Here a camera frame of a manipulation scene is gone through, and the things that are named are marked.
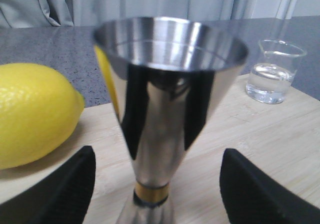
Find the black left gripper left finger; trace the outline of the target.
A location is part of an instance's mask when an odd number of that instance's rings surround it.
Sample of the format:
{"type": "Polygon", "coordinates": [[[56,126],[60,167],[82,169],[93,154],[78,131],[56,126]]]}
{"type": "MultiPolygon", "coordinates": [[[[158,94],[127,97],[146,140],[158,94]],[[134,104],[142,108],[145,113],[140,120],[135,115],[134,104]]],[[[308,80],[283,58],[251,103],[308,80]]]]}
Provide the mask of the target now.
{"type": "Polygon", "coordinates": [[[84,146],[46,178],[0,205],[2,224],[81,224],[94,192],[96,156],[84,146]]]}

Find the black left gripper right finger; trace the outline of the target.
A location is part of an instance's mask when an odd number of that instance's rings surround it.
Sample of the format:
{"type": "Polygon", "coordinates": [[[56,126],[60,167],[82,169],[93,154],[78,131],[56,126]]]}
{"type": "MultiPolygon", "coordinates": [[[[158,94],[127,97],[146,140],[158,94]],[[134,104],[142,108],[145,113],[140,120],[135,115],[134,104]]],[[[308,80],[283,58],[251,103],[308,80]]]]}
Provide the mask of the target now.
{"type": "Polygon", "coordinates": [[[223,153],[220,194],[231,224],[318,224],[320,210],[273,180],[234,148],[223,153]]]}

